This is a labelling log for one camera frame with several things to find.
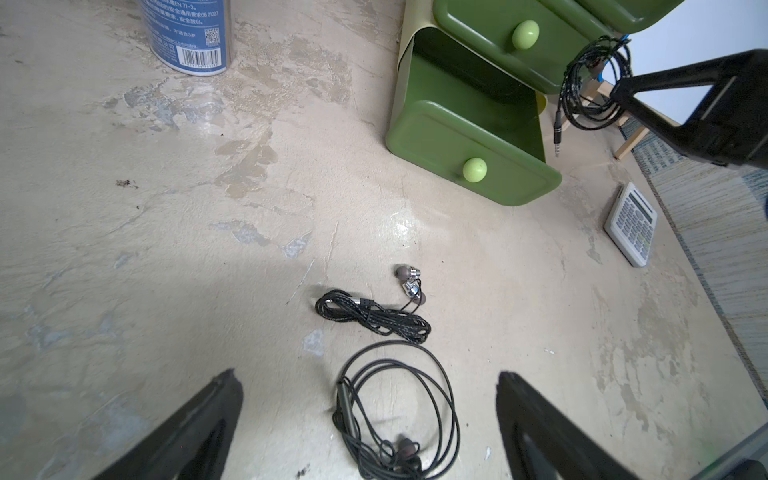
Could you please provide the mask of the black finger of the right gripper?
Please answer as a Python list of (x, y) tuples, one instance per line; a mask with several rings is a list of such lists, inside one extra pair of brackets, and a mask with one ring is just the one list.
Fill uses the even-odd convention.
[[(678, 124), (638, 93), (706, 87)], [(610, 98), (680, 154), (723, 167), (767, 168), (767, 51), (754, 49), (674, 69), (625, 77)]]

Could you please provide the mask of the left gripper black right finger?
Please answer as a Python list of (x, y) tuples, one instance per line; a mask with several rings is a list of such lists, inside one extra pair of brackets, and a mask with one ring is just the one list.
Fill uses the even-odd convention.
[(499, 374), (496, 412), (514, 479), (634, 479), (522, 376)]

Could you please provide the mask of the black earphones large loop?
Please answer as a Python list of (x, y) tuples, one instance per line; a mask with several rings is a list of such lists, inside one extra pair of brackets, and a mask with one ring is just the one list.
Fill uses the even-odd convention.
[(362, 479), (443, 479), (459, 460), (453, 385), (420, 345), (382, 341), (352, 354), (332, 419)]

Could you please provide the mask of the black earphones small coil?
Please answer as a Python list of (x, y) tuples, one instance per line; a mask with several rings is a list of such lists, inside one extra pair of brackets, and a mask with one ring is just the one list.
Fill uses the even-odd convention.
[(407, 342), (423, 344), (432, 327), (418, 314), (426, 302), (421, 271), (410, 265), (399, 265), (394, 276), (408, 297), (402, 307), (385, 307), (375, 300), (332, 289), (315, 302), (315, 313), (335, 323), (357, 323), (380, 336), (396, 335)]

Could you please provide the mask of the black earphones round coil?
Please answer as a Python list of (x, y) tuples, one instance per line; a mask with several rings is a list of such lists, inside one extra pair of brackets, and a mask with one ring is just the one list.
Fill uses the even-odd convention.
[(610, 98), (611, 87), (604, 87), (604, 71), (614, 81), (631, 77), (631, 53), (628, 35), (618, 38), (601, 36), (586, 45), (566, 67), (557, 97), (553, 122), (554, 153), (561, 151), (562, 133), (567, 126), (583, 131), (597, 131), (616, 123), (624, 109)]

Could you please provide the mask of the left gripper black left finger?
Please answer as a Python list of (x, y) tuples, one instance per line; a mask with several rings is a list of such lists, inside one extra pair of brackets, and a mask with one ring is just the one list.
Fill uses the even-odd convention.
[(215, 376), (98, 479), (220, 479), (243, 405), (232, 369)]

